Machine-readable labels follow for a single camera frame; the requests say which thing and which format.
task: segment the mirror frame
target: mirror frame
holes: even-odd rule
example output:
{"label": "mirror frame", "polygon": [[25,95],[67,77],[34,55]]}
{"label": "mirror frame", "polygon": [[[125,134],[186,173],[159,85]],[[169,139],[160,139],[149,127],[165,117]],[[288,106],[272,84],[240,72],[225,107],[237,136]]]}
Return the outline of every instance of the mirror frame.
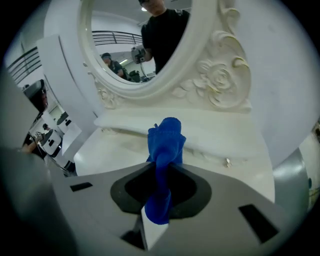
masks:
{"label": "mirror frame", "polygon": [[102,68],[103,61],[92,36],[93,6],[94,0],[82,0],[78,13],[79,45],[89,71],[111,93],[126,99],[141,100],[159,96],[184,79],[213,31],[218,1],[193,0],[191,18],[176,51],[155,78],[142,84],[125,81],[111,70]]}

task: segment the railing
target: railing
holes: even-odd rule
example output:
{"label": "railing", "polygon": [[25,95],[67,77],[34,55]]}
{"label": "railing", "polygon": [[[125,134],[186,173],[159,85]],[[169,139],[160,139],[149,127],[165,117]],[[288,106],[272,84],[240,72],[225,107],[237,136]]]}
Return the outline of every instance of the railing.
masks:
{"label": "railing", "polygon": [[[96,46],[114,44],[142,44],[141,35],[126,32],[98,30],[92,31],[92,36]],[[16,59],[7,69],[15,83],[19,84],[23,79],[41,66],[38,48],[35,47]]]}

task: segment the person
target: person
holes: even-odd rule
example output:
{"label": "person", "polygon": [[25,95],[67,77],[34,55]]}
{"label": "person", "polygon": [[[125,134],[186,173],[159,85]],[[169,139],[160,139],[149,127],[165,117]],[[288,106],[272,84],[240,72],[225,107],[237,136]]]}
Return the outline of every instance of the person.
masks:
{"label": "person", "polygon": [[113,71],[113,73],[117,74],[119,77],[121,77],[124,80],[128,80],[128,77],[124,68],[121,66],[121,64],[118,61],[112,60],[110,53],[106,52],[102,54],[101,58],[103,62],[108,65],[109,69]]}
{"label": "person", "polygon": [[47,132],[51,130],[51,128],[46,123],[43,124],[42,128]]}
{"label": "person", "polygon": [[47,153],[42,150],[38,145],[44,139],[44,134],[36,137],[35,139],[29,134],[25,137],[21,151],[27,154],[35,154],[40,158],[44,159]]}
{"label": "person", "polygon": [[158,74],[175,52],[188,24],[185,10],[167,9],[164,0],[139,0],[152,17],[141,29],[146,62],[154,58]]}

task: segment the black railing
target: black railing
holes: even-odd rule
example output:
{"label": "black railing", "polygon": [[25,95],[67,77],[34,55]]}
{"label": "black railing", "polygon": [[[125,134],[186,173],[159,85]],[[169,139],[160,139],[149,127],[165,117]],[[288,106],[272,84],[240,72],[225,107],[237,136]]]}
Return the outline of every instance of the black railing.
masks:
{"label": "black railing", "polygon": [[[96,46],[127,44],[140,45],[142,37],[138,34],[98,30],[92,31],[93,41]],[[23,79],[30,75],[33,71],[41,67],[38,48],[32,48],[21,57],[16,59],[9,67],[8,71],[13,77],[16,84],[19,84]]]}

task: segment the blue towel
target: blue towel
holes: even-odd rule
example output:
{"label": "blue towel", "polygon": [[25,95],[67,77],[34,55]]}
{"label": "blue towel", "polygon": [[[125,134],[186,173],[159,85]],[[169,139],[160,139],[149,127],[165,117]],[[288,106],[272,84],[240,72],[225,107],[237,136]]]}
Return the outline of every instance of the blue towel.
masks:
{"label": "blue towel", "polygon": [[156,191],[145,205],[145,214],[158,225],[169,223],[172,208],[171,191],[168,188],[167,170],[170,163],[182,164],[182,152],[186,138],[181,134],[181,122],[168,117],[148,131],[149,158],[155,162]]}

